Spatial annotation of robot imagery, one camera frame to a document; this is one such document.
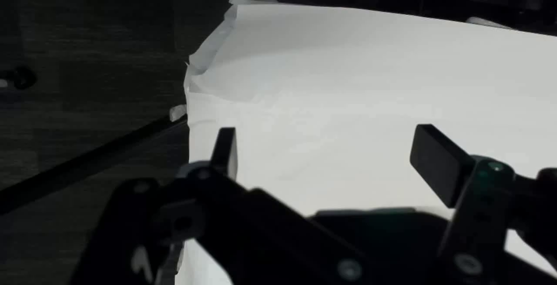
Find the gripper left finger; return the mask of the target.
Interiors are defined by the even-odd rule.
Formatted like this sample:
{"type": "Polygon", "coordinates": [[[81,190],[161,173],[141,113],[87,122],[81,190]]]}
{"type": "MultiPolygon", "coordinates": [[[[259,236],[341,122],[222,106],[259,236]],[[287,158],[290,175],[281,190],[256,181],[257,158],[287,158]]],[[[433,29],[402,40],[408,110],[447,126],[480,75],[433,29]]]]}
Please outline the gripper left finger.
{"type": "Polygon", "coordinates": [[[209,161],[161,186],[118,186],[72,275],[72,285],[159,285],[172,248],[194,239],[233,285],[371,285],[370,260],[261,189],[235,181],[233,127],[209,161]]]}

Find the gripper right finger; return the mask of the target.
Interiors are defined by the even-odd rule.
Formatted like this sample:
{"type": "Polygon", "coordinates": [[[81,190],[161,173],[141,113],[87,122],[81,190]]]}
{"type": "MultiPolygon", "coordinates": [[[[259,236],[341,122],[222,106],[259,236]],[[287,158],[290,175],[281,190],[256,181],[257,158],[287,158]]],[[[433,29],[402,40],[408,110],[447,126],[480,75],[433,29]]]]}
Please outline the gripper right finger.
{"type": "Polygon", "coordinates": [[[453,210],[438,246],[435,285],[557,285],[505,251],[509,230],[557,272],[557,168],[535,178],[470,155],[431,124],[415,128],[410,164],[453,210]]]}

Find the white paper table cover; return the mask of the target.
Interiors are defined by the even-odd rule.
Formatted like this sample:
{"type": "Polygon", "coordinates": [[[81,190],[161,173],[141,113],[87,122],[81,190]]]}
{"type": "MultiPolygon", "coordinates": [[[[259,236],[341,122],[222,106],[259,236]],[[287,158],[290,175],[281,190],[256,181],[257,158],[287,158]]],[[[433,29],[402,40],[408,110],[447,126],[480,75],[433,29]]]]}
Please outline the white paper table cover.
{"type": "Polygon", "coordinates": [[[415,206],[418,123],[535,175],[557,166],[557,37],[377,11],[238,5],[191,55],[189,160],[235,127],[239,182],[305,214],[415,206]]]}

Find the black floor bar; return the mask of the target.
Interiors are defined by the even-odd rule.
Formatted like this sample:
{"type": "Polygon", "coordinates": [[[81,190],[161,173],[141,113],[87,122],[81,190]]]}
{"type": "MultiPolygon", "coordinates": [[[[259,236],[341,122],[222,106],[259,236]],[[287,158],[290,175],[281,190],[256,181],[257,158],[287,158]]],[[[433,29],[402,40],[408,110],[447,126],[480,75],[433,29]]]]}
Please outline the black floor bar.
{"type": "Polygon", "coordinates": [[[0,216],[151,150],[187,128],[187,116],[161,117],[137,130],[0,190],[0,216]]]}

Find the black caster wheel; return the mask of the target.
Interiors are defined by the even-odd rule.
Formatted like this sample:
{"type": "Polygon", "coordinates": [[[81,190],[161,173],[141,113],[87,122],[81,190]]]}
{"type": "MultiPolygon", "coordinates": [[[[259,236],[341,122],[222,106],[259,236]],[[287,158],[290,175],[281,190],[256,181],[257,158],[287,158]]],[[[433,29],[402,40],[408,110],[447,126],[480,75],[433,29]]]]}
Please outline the black caster wheel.
{"type": "Polygon", "coordinates": [[[37,75],[26,66],[0,70],[0,87],[14,87],[16,90],[27,90],[37,83],[37,75]]]}

